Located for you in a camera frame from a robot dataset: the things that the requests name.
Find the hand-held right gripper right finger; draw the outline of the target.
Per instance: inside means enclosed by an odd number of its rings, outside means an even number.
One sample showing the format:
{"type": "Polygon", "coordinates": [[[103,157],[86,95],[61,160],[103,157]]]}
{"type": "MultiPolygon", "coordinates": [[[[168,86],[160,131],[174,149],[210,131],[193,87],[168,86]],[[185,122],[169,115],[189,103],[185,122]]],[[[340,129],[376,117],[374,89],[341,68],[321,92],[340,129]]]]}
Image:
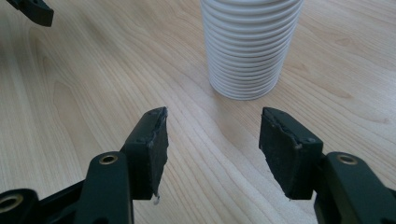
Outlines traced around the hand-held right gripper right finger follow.
{"type": "Polygon", "coordinates": [[[291,200],[314,199],[318,224],[396,224],[396,190],[368,164],[323,142],[288,113],[265,107],[259,148],[291,200]]]}

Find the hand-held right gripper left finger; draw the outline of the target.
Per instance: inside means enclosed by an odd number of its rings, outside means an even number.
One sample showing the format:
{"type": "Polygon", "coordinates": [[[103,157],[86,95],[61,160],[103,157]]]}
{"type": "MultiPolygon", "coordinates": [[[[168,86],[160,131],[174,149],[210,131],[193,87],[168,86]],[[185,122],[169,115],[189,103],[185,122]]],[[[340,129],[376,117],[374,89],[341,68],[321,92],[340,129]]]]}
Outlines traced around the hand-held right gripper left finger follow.
{"type": "Polygon", "coordinates": [[[134,200],[159,195],[167,162],[167,109],[146,112],[119,151],[90,162],[74,224],[134,224],[134,200]]]}

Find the upside-down white paper cup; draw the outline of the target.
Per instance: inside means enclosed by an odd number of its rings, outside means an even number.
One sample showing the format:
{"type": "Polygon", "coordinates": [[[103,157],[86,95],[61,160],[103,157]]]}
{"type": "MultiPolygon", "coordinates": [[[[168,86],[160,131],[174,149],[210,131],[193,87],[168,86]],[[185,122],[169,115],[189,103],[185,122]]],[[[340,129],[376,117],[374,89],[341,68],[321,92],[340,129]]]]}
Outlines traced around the upside-down white paper cup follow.
{"type": "Polygon", "coordinates": [[[209,82],[235,100],[277,83],[304,0],[200,0],[209,82]]]}

